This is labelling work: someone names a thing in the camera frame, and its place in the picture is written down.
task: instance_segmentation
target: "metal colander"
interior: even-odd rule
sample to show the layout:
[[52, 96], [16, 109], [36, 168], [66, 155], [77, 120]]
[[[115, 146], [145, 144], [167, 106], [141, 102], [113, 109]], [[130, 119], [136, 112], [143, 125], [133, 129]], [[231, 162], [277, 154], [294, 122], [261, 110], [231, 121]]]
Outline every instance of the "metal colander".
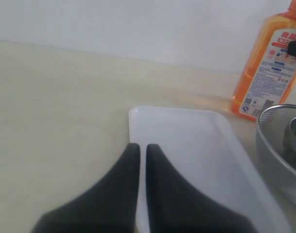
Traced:
[[296, 105], [275, 105], [264, 110], [257, 120], [257, 150], [267, 178], [296, 204], [296, 170], [284, 153], [284, 132], [296, 117]]

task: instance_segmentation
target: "beige countertop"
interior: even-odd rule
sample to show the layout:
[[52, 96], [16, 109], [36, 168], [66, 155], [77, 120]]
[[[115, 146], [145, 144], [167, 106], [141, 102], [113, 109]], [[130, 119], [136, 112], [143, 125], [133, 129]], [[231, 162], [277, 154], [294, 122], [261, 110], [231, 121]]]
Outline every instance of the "beige countertop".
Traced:
[[[258, 164], [255, 123], [233, 115], [238, 74], [0, 42], [0, 233], [97, 182], [128, 143], [135, 105], [223, 114]], [[296, 87], [288, 99], [296, 104]], [[271, 188], [296, 233], [296, 207]]]

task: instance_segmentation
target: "metal bowl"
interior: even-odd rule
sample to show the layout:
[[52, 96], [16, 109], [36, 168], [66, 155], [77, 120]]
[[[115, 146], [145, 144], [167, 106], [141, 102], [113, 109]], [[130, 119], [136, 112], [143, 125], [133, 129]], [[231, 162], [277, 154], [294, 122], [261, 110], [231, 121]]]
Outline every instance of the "metal bowl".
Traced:
[[291, 160], [296, 158], [296, 152], [289, 146], [289, 138], [293, 138], [285, 134], [290, 127], [296, 137], [295, 118], [296, 105], [282, 104], [265, 109], [258, 116], [256, 144], [266, 177], [296, 205], [296, 162]]

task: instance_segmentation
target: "plastic bottle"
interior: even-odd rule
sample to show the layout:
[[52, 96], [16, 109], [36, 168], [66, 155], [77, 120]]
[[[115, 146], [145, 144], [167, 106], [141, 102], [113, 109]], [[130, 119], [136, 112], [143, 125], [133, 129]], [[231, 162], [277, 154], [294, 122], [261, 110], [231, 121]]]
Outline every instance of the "plastic bottle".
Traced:
[[293, 41], [296, 0], [292, 0], [287, 12], [264, 22], [233, 93], [234, 113], [255, 120], [264, 108], [285, 102], [296, 83], [296, 56], [288, 54]]

